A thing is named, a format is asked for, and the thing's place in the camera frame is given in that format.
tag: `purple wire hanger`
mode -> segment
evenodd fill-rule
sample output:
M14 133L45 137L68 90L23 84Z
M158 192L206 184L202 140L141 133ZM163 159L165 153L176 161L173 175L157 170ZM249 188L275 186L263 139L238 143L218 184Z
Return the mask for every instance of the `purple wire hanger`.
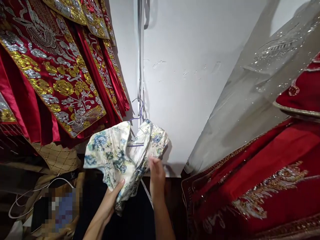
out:
M143 103L143 101L142 101L140 98L135 98L134 100L136 100L136 99L138 99L138 101L141 101L141 102L142 102L142 106L141 106L140 112L139 112L140 114L139 114L139 117L137 117L137 118L132 118L132 119L129 120L129 122L131 122L133 119L142 119L142 120L144 120L144 119L143 119L143 115L142 115L142 109L143 109L144 103ZM127 147L142 147L142 146L144 146L144 144L142 144L142 145L135 145L135 146L127 146Z
M129 122L131 122L133 119L140 119L140 118L141 118L142 120L144 120L144 119L143 119L143 115L142 115L142 109L143 109L143 105L144 105L144 104L143 104L143 101L142 101L140 98L135 98L134 100L136 100L136 99L138 99L138 101L140 100L140 101L142 102L142 106L141 106L140 112L139 112L140 115L139 115L138 118L132 118L132 119L130 119Z

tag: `hand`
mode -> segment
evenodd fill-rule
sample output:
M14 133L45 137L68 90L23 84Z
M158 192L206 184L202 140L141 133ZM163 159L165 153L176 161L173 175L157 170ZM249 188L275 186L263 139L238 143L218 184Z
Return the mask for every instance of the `hand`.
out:
M164 201L164 185L166 182L166 173L159 158L149 157L150 193L152 201Z
M103 200L96 212L95 217L102 219L104 225L106 225L114 212L114 203L117 199L117 196L124 185L125 180L122 179L121 182L113 189L111 192L109 188L106 191L106 194L103 197Z

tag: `white fabric with blue flowers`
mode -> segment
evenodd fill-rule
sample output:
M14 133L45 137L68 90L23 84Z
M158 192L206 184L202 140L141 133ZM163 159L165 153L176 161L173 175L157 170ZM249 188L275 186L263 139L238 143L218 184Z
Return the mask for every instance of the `white fabric with blue flowers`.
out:
M84 168L97 168L103 172L103 182L113 190L124 178L115 211L121 216L124 202L137 194L138 185L148 170L149 156L159 158L169 142L167 133L146 119L134 139L130 141L130 122L95 133L86 148Z

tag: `red wedding dress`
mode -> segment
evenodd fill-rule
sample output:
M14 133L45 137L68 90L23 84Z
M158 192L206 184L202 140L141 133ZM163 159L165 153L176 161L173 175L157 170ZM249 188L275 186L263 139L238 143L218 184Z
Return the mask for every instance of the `red wedding dress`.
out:
M4 0L0 11L1 124L72 148L122 121L129 103L104 1Z
M319 59L274 103L297 118L182 182L190 239L320 236Z

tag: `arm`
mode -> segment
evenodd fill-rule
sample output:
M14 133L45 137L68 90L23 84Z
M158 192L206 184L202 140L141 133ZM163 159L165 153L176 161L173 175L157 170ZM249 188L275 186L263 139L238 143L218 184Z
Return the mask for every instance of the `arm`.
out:
M90 225L84 235L84 240L101 240L104 228L108 224L113 214L113 206L117 199L117 196L124 185L124 179L115 187L111 192L109 188L103 197L103 200L90 222Z
M175 240L168 209L164 199L164 185L166 174L161 160L150 157L149 166L151 172L150 192L154 208L154 221L157 240Z

